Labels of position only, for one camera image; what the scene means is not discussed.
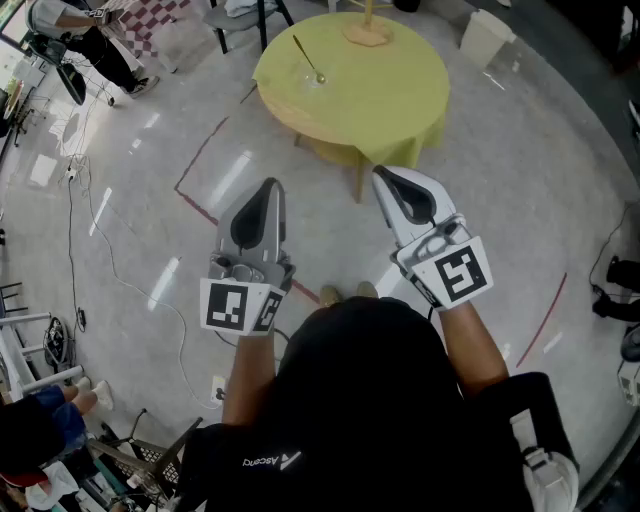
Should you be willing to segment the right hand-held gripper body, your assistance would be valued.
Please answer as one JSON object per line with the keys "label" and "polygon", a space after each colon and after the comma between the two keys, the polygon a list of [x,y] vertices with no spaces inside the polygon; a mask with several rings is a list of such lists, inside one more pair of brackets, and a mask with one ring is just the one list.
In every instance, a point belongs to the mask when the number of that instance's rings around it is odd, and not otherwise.
{"label": "right hand-held gripper body", "polygon": [[407,279],[438,310],[450,310],[494,285],[482,240],[457,213],[391,256]]}

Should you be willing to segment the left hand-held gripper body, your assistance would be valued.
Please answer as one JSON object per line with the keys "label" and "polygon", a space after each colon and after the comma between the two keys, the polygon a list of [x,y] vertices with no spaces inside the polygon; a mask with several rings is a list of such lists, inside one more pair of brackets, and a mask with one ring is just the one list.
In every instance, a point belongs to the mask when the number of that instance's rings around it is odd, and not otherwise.
{"label": "left hand-held gripper body", "polygon": [[286,255],[277,262],[251,262],[212,254],[208,276],[200,280],[201,327],[239,336],[268,334],[295,270]]}

